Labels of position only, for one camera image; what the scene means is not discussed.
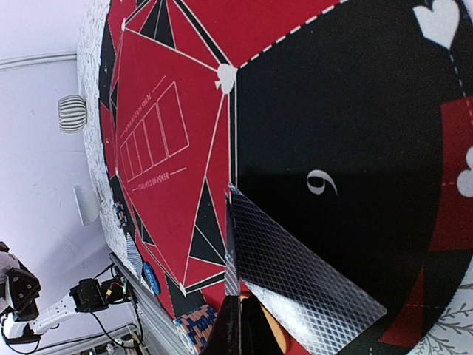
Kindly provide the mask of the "striped grey ceramic cup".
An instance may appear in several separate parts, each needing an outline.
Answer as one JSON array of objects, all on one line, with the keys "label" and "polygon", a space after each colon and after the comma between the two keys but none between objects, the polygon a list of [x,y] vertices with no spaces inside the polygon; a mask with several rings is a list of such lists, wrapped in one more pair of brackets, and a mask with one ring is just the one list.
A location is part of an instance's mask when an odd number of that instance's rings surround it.
[{"label": "striped grey ceramic cup", "polygon": [[58,100],[58,124],[62,133],[80,132],[86,125],[86,102],[79,95],[68,95]]}]

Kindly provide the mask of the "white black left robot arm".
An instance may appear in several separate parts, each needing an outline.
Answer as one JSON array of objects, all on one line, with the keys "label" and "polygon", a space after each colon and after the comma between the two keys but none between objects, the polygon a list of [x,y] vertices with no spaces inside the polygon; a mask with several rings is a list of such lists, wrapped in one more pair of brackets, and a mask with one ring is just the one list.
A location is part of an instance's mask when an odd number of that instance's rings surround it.
[{"label": "white black left robot arm", "polygon": [[1,243],[1,338],[8,346],[39,343],[57,325],[79,314],[108,308],[96,279],[84,279],[59,301],[40,311],[39,279]]}]

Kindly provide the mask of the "front aluminium rail frame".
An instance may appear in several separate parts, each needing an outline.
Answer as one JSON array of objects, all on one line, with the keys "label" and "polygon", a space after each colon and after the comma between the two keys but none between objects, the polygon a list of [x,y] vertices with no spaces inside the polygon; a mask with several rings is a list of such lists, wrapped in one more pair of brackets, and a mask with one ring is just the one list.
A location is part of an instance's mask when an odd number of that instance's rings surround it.
[{"label": "front aluminium rail frame", "polygon": [[188,351],[178,337],[174,324],[162,309],[154,295],[133,273],[127,260],[122,262],[113,252],[108,255],[113,266],[127,279],[137,298],[139,315],[145,330],[145,340],[151,342],[150,350],[159,354],[187,354]]}]

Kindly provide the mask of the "white blue poker chip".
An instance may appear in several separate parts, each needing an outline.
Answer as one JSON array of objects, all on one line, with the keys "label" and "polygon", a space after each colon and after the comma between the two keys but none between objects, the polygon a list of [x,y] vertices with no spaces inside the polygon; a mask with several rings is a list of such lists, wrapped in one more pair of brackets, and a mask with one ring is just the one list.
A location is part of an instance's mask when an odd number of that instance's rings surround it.
[{"label": "white blue poker chip", "polygon": [[115,211],[116,218],[118,220],[118,227],[120,229],[127,227],[128,217],[126,216],[126,210],[124,205],[120,201],[117,201],[114,202],[113,208]]}]

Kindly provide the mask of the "white bowl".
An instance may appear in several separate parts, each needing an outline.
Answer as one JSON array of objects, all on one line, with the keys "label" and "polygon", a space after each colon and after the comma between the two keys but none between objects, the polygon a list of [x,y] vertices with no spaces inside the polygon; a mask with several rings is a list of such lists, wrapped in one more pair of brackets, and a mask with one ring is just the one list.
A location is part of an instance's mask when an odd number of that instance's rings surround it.
[{"label": "white bowl", "polygon": [[89,187],[73,186],[76,206],[82,226],[88,226],[95,222],[100,211],[97,193]]}]

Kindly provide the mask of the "round red black poker mat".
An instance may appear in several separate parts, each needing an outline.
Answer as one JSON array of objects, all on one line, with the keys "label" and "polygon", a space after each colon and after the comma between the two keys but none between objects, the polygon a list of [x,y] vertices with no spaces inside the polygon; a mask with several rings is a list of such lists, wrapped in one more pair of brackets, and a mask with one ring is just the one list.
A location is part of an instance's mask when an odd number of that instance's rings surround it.
[{"label": "round red black poker mat", "polygon": [[337,354],[472,352],[470,1],[108,1],[98,108],[171,320],[223,303],[235,186],[386,308]]}]

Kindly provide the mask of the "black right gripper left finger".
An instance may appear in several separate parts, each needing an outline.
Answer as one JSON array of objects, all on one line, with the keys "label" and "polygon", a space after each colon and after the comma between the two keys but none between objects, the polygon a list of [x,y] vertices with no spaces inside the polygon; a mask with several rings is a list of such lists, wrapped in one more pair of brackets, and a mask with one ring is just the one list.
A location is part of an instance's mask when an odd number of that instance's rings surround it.
[{"label": "black right gripper left finger", "polygon": [[206,343],[210,355],[238,355],[241,350],[241,307],[239,296],[226,296]]}]

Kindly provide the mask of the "orange big blind button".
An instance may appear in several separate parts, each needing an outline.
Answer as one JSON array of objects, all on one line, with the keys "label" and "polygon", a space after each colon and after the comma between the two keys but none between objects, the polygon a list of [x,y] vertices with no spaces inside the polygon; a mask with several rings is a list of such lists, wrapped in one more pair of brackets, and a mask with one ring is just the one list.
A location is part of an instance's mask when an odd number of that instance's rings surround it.
[{"label": "orange big blind button", "polygon": [[[252,293],[249,291],[243,292],[240,295],[240,307],[241,307],[241,301],[245,298],[248,298],[250,296],[254,296]],[[273,335],[276,338],[276,341],[281,349],[280,354],[286,354],[289,351],[290,348],[290,337],[288,335],[288,332],[279,324],[279,322],[274,318],[274,316],[264,307],[261,302],[259,302],[266,318],[267,321],[269,322],[270,329],[273,332]]]}]

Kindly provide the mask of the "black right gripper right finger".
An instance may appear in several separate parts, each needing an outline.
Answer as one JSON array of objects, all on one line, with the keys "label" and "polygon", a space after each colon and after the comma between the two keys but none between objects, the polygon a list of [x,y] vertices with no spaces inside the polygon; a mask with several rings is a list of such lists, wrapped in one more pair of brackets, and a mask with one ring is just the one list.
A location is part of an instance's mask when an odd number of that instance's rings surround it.
[{"label": "black right gripper right finger", "polygon": [[241,301],[242,354],[277,355],[281,349],[255,296]]}]

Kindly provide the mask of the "dealt blue card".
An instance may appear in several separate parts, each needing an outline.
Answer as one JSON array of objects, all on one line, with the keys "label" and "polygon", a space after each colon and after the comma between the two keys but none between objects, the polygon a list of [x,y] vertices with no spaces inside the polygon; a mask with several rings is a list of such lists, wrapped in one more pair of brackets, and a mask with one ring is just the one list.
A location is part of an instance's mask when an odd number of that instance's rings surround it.
[{"label": "dealt blue card", "polygon": [[142,279],[143,259],[137,249],[136,243],[129,232],[126,233],[126,253],[127,259],[132,264],[139,280]]},{"label": "dealt blue card", "polygon": [[337,354],[387,312],[238,190],[231,193],[236,268],[309,354]]},{"label": "dealt blue card", "polygon": [[234,253],[228,252],[225,255],[225,295],[239,296],[240,282],[237,273],[237,265],[234,259]]}]

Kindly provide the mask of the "blue small blind button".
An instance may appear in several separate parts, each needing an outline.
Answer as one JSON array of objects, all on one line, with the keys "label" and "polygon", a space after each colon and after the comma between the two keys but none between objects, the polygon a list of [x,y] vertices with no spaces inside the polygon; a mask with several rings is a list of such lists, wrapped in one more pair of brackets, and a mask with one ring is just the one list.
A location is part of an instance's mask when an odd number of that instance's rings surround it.
[{"label": "blue small blind button", "polygon": [[161,294],[161,287],[159,280],[154,272],[152,266],[145,262],[143,264],[143,273],[145,275],[146,281],[149,284],[149,287],[152,289],[153,293],[157,296]]}]

